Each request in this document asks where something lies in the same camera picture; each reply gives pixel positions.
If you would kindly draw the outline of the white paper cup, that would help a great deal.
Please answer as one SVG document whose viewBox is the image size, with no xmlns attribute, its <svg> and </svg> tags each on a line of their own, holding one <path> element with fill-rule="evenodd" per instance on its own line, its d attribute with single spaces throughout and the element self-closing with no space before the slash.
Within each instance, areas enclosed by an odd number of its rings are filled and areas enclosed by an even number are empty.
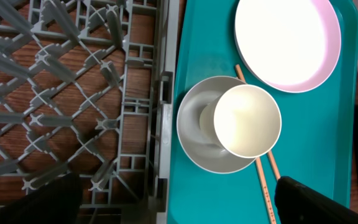
<svg viewBox="0 0 358 224">
<path fill-rule="evenodd" d="M 256 158 L 276 145 L 282 130 L 274 98 L 255 85 L 238 85 L 204 107 L 200 130 L 214 144 L 242 158 Z"/>
</svg>

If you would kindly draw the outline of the grey shallow bowl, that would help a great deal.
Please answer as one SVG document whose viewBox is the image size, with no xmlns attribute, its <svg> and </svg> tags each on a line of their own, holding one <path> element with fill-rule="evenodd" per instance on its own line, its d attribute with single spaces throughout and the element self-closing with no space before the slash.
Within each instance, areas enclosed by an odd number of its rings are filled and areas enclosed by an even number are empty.
<svg viewBox="0 0 358 224">
<path fill-rule="evenodd" d="M 245 169 L 254 159 L 237 157 L 208 139 L 200 129 L 202 110 L 228 89 L 243 84 L 238 78 L 210 77 L 194 85 L 184 96 L 177 114 L 177 134 L 188 158 L 198 167 L 215 174 Z"/>
</svg>

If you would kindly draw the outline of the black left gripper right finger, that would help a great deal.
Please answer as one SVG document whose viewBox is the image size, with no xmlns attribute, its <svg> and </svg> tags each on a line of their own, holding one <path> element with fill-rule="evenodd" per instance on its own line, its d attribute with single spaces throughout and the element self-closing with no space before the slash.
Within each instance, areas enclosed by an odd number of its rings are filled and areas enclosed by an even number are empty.
<svg viewBox="0 0 358 224">
<path fill-rule="evenodd" d="M 358 213 L 288 176 L 277 181 L 274 201 L 282 224 L 358 224 Z"/>
</svg>

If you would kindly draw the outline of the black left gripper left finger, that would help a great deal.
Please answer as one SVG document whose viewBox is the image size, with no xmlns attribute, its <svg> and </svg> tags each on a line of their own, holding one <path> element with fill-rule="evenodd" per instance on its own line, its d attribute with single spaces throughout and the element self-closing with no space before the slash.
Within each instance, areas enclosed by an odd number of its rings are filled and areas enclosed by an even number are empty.
<svg viewBox="0 0 358 224">
<path fill-rule="evenodd" d="M 80 176 L 70 173 L 0 208 L 0 223 L 74 223 L 82 201 Z"/>
</svg>

